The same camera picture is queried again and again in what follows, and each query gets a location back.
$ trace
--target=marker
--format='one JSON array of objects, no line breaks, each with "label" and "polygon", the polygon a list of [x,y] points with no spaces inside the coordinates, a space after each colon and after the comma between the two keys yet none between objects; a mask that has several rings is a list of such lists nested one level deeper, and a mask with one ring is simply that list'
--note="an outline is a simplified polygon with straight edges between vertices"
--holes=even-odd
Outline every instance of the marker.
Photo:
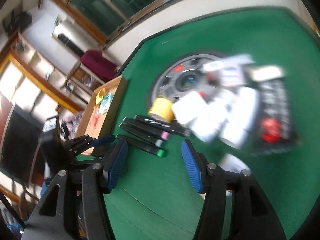
[{"label": "marker", "polygon": [[138,137],[138,138],[140,138],[140,139],[142,139],[142,140],[144,140],[144,141],[146,141],[148,143],[151,143],[151,144],[153,144],[153,145],[155,145],[155,146],[157,146],[159,148],[161,147],[161,144],[163,143],[163,140],[159,140],[157,138],[154,138],[153,136],[150,136],[150,135],[148,135],[146,133],[143,133],[143,132],[141,132],[139,130],[136,130],[135,128],[132,128],[132,127],[126,125],[126,124],[121,123],[119,125],[119,127],[121,129],[127,131],[128,133],[131,133],[132,135],[134,135],[134,136],[136,136],[136,137]]},{"label": "marker", "polygon": [[154,127],[150,127],[149,125],[143,124],[141,122],[135,121],[135,120],[127,118],[127,117],[125,117],[122,121],[133,126],[136,129],[139,129],[139,130],[142,130],[142,131],[147,132],[149,134],[152,134],[153,136],[158,137],[163,140],[167,140],[170,135],[170,133],[168,133],[168,132],[161,131],[161,130],[154,128]]},{"label": "marker", "polygon": [[157,155],[158,157],[163,157],[165,154],[165,151],[163,149],[158,149],[156,146],[153,146],[151,144],[138,141],[121,134],[117,134],[116,137],[118,139],[125,140],[128,144],[132,145],[133,147],[136,147],[137,149],[140,149],[144,152],[147,152],[153,155]]},{"label": "marker", "polygon": [[168,123],[165,122],[161,122],[158,120],[154,120],[150,117],[147,116],[142,116],[137,114],[134,117],[135,120],[141,122],[141,123],[145,123],[147,125],[150,125],[152,127],[161,129],[163,131],[166,131],[168,133],[173,133],[173,134],[177,134],[179,136],[183,136],[183,137],[189,137],[191,135],[191,132],[189,129],[183,128],[182,126],[176,124],[176,125],[170,125]]}]

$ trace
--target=black screen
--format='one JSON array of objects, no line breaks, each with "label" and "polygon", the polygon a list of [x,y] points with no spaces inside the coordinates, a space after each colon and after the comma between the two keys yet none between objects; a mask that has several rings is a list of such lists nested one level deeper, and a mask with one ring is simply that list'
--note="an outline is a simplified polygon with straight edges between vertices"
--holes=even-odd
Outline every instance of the black screen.
[{"label": "black screen", "polygon": [[0,171],[28,187],[42,124],[15,106],[3,138]]}]

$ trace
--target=wooden box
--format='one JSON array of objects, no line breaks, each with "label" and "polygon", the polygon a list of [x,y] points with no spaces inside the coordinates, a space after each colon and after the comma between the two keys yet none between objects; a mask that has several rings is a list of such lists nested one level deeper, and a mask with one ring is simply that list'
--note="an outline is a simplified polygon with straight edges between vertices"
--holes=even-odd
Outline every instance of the wooden box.
[{"label": "wooden box", "polygon": [[[79,124],[76,137],[88,134],[90,137],[98,138],[100,133],[101,136],[110,134],[126,86],[127,81],[122,76],[119,76],[94,90]],[[105,114],[99,114],[99,107],[94,108],[96,96],[102,88],[106,89],[106,93],[111,92],[114,95],[110,107]],[[90,148],[82,154],[90,155],[92,151],[93,148]]]}]

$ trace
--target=yellow tape roll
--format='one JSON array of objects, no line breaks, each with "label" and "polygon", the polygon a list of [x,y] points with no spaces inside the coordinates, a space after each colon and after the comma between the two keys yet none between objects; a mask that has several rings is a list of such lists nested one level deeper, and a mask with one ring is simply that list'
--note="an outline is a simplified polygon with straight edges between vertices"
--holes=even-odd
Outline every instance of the yellow tape roll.
[{"label": "yellow tape roll", "polygon": [[172,104],[173,103],[168,99],[156,98],[148,115],[162,122],[171,122],[173,120],[173,112],[171,110]]}]

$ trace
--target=maroon seat cushion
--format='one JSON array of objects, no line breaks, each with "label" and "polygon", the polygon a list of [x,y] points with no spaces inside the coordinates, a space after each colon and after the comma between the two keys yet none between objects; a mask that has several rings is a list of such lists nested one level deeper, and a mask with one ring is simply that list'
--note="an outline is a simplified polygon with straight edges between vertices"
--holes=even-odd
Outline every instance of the maroon seat cushion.
[{"label": "maroon seat cushion", "polygon": [[115,68],[117,65],[104,58],[102,51],[87,50],[80,61],[104,82],[108,82],[116,75]]}]

